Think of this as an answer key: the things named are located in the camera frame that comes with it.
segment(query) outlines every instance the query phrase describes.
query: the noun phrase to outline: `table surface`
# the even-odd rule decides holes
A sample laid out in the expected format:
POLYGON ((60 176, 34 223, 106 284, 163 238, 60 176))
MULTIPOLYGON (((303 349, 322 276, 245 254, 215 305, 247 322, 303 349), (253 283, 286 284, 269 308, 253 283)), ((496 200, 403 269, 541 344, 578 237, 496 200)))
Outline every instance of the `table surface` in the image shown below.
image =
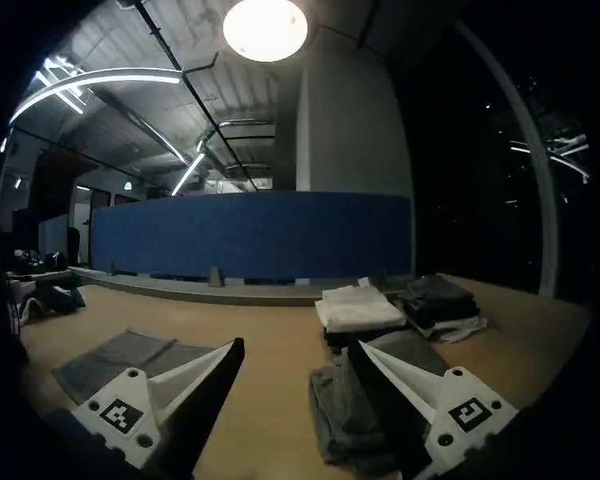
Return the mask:
MULTIPOLYGON (((516 407, 530 405, 571 356, 588 325, 573 304, 448 277, 473 291, 490 328, 458 344, 434 344, 450 364, 471 370, 516 407)), ((75 404, 51 371, 127 327, 220 346, 245 339, 246 358, 198 461, 198 478, 353 478, 319 457, 308 373, 330 363, 312 307, 178 302, 84 286, 86 308, 22 329, 30 355, 25 385, 45 414, 75 404)))

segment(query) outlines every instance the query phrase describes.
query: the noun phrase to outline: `black cable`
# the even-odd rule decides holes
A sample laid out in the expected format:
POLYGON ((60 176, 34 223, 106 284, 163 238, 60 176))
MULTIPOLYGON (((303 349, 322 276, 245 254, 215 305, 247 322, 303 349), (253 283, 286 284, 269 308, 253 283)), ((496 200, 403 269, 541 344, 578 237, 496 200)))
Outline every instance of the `black cable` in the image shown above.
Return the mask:
POLYGON ((81 152, 78 152, 77 150, 74 150, 74 149, 72 149, 72 148, 70 148, 70 147, 68 147, 68 146, 64 146, 64 145, 63 145, 63 144, 61 144, 61 143, 54 142, 53 140, 49 140, 48 138, 41 137, 40 135, 38 135, 38 134, 35 134, 35 133, 33 133, 33 132, 29 132, 28 130, 25 130, 25 129, 23 129, 23 128, 19 127, 19 126, 14 126, 14 130, 16 130, 16 131, 20 132, 21 134, 24 134, 24 135, 29 135, 29 136, 30 136, 30 137, 32 137, 32 138, 36 138, 37 140, 40 140, 40 141, 42 141, 42 142, 47 142, 47 143, 49 143, 49 144, 51 144, 51 145, 53 145, 53 146, 56 146, 57 148, 60 148, 60 149, 62 149, 62 150, 64 150, 64 151, 67 151, 67 152, 69 152, 69 153, 71 153, 71 154, 78 155, 78 156, 80 156, 80 157, 86 158, 86 159, 87 159, 87 160, 89 160, 90 162, 97 163, 98 165, 105 166, 106 168, 111 168, 112 170, 116 170, 116 171, 118 171, 118 172, 120 172, 120 173, 123 173, 124 175, 128 175, 128 176, 130 176, 130 177, 133 177, 133 178, 136 178, 136 179, 138 179, 138 180, 142 180, 143 182, 149 183, 149 184, 151 184, 151 185, 153 185, 153 186, 159 186, 160 188, 163 188, 163 189, 165 189, 165 190, 169 190, 169 188, 167 188, 167 187, 165 187, 165 186, 163 186, 163 185, 159 185, 159 184, 157 184, 157 183, 155 183, 155 182, 150 182, 150 181, 149 181, 149 180, 147 180, 146 178, 139 177, 139 176, 138 176, 138 175, 136 175, 136 174, 132 174, 132 173, 130 173, 130 172, 124 171, 124 170, 123 170, 123 169, 121 169, 121 168, 117 168, 116 166, 110 165, 109 163, 103 162, 102 160, 98 160, 97 158, 93 158, 93 157, 91 157, 91 156, 89 156, 89 155, 87 155, 87 154, 83 154, 83 153, 81 153, 81 152))
MULTIPOLYGON (((182 71, 182 66, 180 65, 180 63, 178 62, 178 60, 176 59, 174 53, 171 51, 171 48, 169 47, 169 45, 167 45, 164 37, 162 36, 162 34, 160 33, 160 29, 158 28, 158 26, 155 24, 154 20, 151 18, 151 16, 149 15, 149 12, 146 11, 146 8, 144 7, 144 5, 142 4, 142 2, 138 1, 135 3, 135 8, 136 10, 140 13, 140 16, 142 17, 142 19, 145 21, 145 23, 147 24, 147 26, 149 27, 149 30, 151 32, 151 34, 155 37, 155 39, 158 41, 158 44, 160 45, 160 47, 162 48, 162 51, 165 53, 165 55, 169 58, 169 61, 171 62, 171 65, 173 65, 173 67, 176 70, 180 70, 182 71)), ((247 169, 245 168, 245 166, 242 164, 242 162, 240 162, 240 159, 238 158, 238 156, 236 155, 235 151, 233 148, 231 148, 231 145, 229 144, 229 142, 226 140, 224 134, 222 134, 222 132, 220 131, 220 127, 218 126, 218 124, 216 123, 216 121, 214 120, 213 116, 211 115, 211 113, 208 111, 208 109, 205 107, 204 102, 202 101, 202 99, 200 98, 200 95, 198 95, 198 92, 195 90, 194 86, 191 85, 191 82, 189 81, 188 77, 186 75, 182 76, 182 82, 185 84, 186 88, 188 89, 188 91, 194 96, 196 102, 198 102, 198 106, 201 108, 202 112, 205 114, 205 116, 207 117, 207 119, 209 120, 209 122, 211 123, 211 125, 214 127, 215 132, 218 134, 218 136, 222 139, 222 141, 224 142, 226 148, 229 150, 229 152, 231 153, 231 155, 233 156, 234 160, 236 161, 236 163, 240 166, 240 168, 242 169, 242 172, 244 173, 244 175, 249 179, 249 182, 251 183, 251 185, 253 186, 254 190, 258 190, 258 188, 256 187, 253 179, 251 178, 251 176, 249 175, 249 172, 247 171, 247 169)))

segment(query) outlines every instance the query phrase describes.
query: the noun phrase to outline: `ceiling pipe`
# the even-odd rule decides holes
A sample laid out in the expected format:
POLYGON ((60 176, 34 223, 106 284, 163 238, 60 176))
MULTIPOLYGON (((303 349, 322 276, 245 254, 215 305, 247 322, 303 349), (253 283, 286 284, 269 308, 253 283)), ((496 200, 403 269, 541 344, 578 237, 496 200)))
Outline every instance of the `ceiling pipe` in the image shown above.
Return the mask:
MULTIPOLYGON (((158 28, 158 26, 155 24, 154 20, 149 15, 149 12, 146 11, 146 8, 142 4, 142 0, 136 0, 134 4, 135 4, 136 10, 138 11, 138 13, 140 14, 140 16, 142 17, 142 20, 144 20, 145 23, 146 23, 146 25, 149 27, 149 31, 151 32, 151 34, 154 36, 154 38, 156 39, 156 41, 160 45, 160 48, 162 48, 162 51, 164 52, 164 54, 168 57, 169 61, 171 62, 171 65, 173 65, 173 67, 176 70, 182 71, 182 66, 180 65, 180 63, 176 59, 176 57, 174 55, 174 52, 171 51, 171 48, 166 43, 166 40, 164 39, 164 37, 160 33, 160 29, 158 28)), ((196 89, 194 88, 194 86, 191 84, 191 81, 188 79, 188 77, 186 75, 182 76, 182 82, 185 84, 185 87, 188 89, 188 91, 195 98, 195 101, 198 103, 198 106, 200 107, 200 110, 202 110, 202 112, 206 116, 207 120, 209 120, 209 123, 213 126, 213 128, 215 129, 215 131, 218 132, 218 136, 222 139, 222 141, 224 142, 226 148, 231 153, 231 156, 234 158, 235 162, 242 169, 242 172, 249 179, 249 181, 250 181, 252 187, 254 188, 254 190, 258 191, 258 188, 256 187, 255 183, 253 182, 253 180, 251 180, 251 176, 249 175, 249 172, 246 170, 246 168, 244 167, 244 165, 242 164, 242 162, 240 162, 240 159, 236 155, 234 149, 231 148, 231 145, 229 145, 229 142, 226 140, 225 136, 220 131, 220 127, 218 126, 218 124, 214 120, 214 117, 211 115, 211 113, 209 112, 209 110, 206 108, 205 103, 202 101, 202 99, 200 98, 200 95, 198 95, 198 92, 196 91, 196 89)))
MULTIPOLYGON (((274 123, 265 118, 230 118, 227 120, 223 120, 218 124, 219 128, 227 128, 230 126, 255 126, 255 125, 273 125, 274 123)), ((204 130, 195 143, 195 150, 197 154, 204 154, 211 163, 214 164, 214 168, 223 176, 228 177, 227 171, 230 169, 225 166, 224 163, 220 162, 218 156, 207 146, 209 140, 212 139, 216 130, 213 126, 209 125, 206 130, 204 130)), ((244 172, 244 167, 238 165, 238 168, 244 172)))
POLYGON ((41 137, 38 134, 35 134, 33 132, 29 132, 28 130, 25 130, 25 129, 19 127, 19 126, 15 126, 14 130, 17 131, 17 132, 20 132, 20 133, 22 133, 24 135, 28 135, 29 137, 35 138, 37 140, 40 140, 41 142, 46 142, 46 143, 48 143, 50 145, 56 146, 57 148, 59 148, 61 150, 64 150, 66 152, 69 152, 70 154, 74 154, 74 155, 77 155, 79 157, 82 157, 82 158, 84 158, 84 159, 86 159, 86 160, 88 160, 88 161, 90 161, 92 163, 95 163, 96 165, 100 165, 100 166, 103 166, 105 168, 111 168, 112 170, 116 170, 116 171, 120 172, 121 174, 127 175, 128 177, 136 178, 137 180, 141 180, 144 183, 147 183, 149 185, 157 186, 157 187, 162 188, 164 190, 168 190, 168 188, 166 186, 164 186, 164 185, 160 185, 159 183, 152 182, 151 180, 148 180, 148 179, 146 179, 144 177, 140 177, 139 175, 133 174, 131 172, 127 172, 127 171, 125 171, 125 170, 123 170, 121 168, 118 168, 118 167, 113 166, 113 165, 111 165, 109 163, 103 162, 102 160, 98 160, 97 158, 91 157, 91 156, 89 156, 87 154, 84 154, 82 152, 78 152, 77 150, 75 150, 73 148, 70 148, 68 146, 64 146, 61 143, 54 142, 53 140, 49 140, 48 138, 44 138, 44 137, 41 137))
MULTIPOLYGON (((163 146, 168 152, 172 153, 180 162, 186 166, 190 166, 194 162, 193 158, 184 150, 179 149, 171 140, 169 140, 162 132, 151 125, 141 115, 133 111, 127 104, 120 100, 104 87, 91 89, 96 97, 104 102, 109 107, 116 110, 124 119, 128 120, 133 126, 147 134, 157 144, 163 146)), ((197 172, 201 176, 206 176, 208 171, 198 169, 197 172)))

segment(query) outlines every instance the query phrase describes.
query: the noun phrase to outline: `duct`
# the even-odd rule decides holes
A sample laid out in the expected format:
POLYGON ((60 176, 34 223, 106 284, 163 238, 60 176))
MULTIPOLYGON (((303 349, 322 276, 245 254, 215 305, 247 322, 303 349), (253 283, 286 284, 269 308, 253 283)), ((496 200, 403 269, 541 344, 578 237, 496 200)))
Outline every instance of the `duct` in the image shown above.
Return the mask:
MULTIPOLYGON (((128 105, 126 105, 122 100, 109 92, 106 88, 96 87, 92 88, 91 90, 96 97, 100 98, 100 100, 102 100, 106 105, 116 110, 136 128, 143 131, 145 134, 155 140, 156 143, 165 147, 167 151, 171 152, 184 165, 189 166, 191 163, 193 163, 194 160, 187 152, 177 148, 176 145, 174 145, 164 134, 162 134, 142 116, 128 107, 128 105)), ((203 167, 197 168, 196 171, 203 177, 207 176, 209 173, 208 170, 204 169, 203 167)))
MULTIPOLYGON (((273 122, 268 119, 263 118, 231 118, 229 120, 224 120, 218 124, 220 128, 225 128, 228 126, 252 126, 252 125, 273 125, 273 122)), ((206 130, 204 130, 198 140, 195 143, 196 153, 204 154, 206 158, 208 158, 211 163, 214 164, 214 168, 220 172, 223 177, 228 177, 227 174, 233 168, 231 166, 225 166, 224 163, 220 162, 218 156, 211 151, 211 149, 207 148, 206 144, 215 134, 215 128, 212 125, 209 125, 206 130)))

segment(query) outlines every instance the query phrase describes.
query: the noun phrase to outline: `blue partition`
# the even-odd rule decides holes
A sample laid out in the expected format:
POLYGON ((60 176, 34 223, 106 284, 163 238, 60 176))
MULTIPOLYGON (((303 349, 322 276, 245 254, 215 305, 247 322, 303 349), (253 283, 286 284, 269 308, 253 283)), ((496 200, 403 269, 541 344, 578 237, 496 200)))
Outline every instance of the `blue partition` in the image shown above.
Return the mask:
POLYGON ((164 198, 94 212, 94 268, 205 277, 352 278, 411 272, 403 197, 261 192, 164 198))

